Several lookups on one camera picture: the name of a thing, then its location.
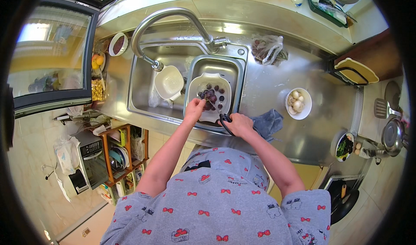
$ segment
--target wooden shelf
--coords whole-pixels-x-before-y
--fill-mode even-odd
[[[122,125],[120,127],[117,128],[111,128],[109,130],[106,130],[102,133],[99,134],[99,136],[101,137],[102,141],[103,141],[103,149],[104,149],[104,158],[105,158],[105,163],[106,163],[106,168],[107,168],[107,174],[108,174],[108,181],[105,183],[108,187],[112,187],[113,185],[115,185],[115,183],[117,183],[118,181],[120,181],[122,178],[126,177],[126,175],[128,175],[129,173],[131,173],[133,170],[137,169],[140,165],[142,165],[146,160],[148,160],[148,135],[149,135],[149,131],[148,130],[144,130],[144,139],[143,139],[143,143],[144,143],[144,159],[143,161],[136,163],[136,165],[133,165],[132,163],[132,142],[131,142],[131,136],[130,136],[130,124],[126,124],[126,125]],[[107,134],[117,131],[119,129],[126,129],[127,132],[127,138],[126,138],[126,144],[124,146],[124,148],[127,149],[127,153],[128,153],[128,159],[129,159],[129,166],[126,167],[125,169],[113,173],[112,168],[111,168],[111,164],[110,164],[110,156],[109,156],[109,143],[108,143],[108,139],[107,139]]]

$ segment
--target person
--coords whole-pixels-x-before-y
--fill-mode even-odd
[[[136,192],[118,200],[101,244],[327,244],[328,191],[305,190],[292,163],[242,114],[231,114],[226,126],[258,158],[230,148],[198,149],[170,178],[204,105],[197,98],[188,104],[184,121],[150,160]],[[282,193],[280,206],[266,192],[264,167]]]

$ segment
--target hand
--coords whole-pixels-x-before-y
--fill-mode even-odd
[[[201,100],[198,98],[194,98],[189,102],[188,106],[186,106],[184,122],[189,122],[192,124],[192,127],[195,126],[195,123],[201,117],[205,103],[206,101],[204,99]]]
[[[250,133],[255,132],[253,129],[253,120],[249,117],[240,113],[233,113],[230,115],[230,118],[232,122],[224,121],[224,124],[237,137],[243,138]]]

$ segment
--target gray pajama shirt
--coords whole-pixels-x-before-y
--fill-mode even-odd
[[[184,172],[206,160],[211,168]],[[266,193],[269,183],[261,160],[244,152],[193,151],[156,197],[119,199],[101,244],[328,244],[329,193],[298,191],[279,206]]]

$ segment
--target scissors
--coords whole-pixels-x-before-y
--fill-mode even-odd
[[[228,131],[228,133],[230,133],[230,135],[235,136],[231,132],[231,130],[229,130],[228,127],[224,124],[224,121],[226,121],[226,122],[232,122],[230,116],[228,116],[227,114],[224,114],[218,107],[215,106],[214,103],[212,103],[212,101],[210,101],[209,99],[208,99],[208,101],[211,103],[212,107],[214,107],[215,110],[220,114],[220,122],[221,122],[221,125],[226,129],[226,131]]]

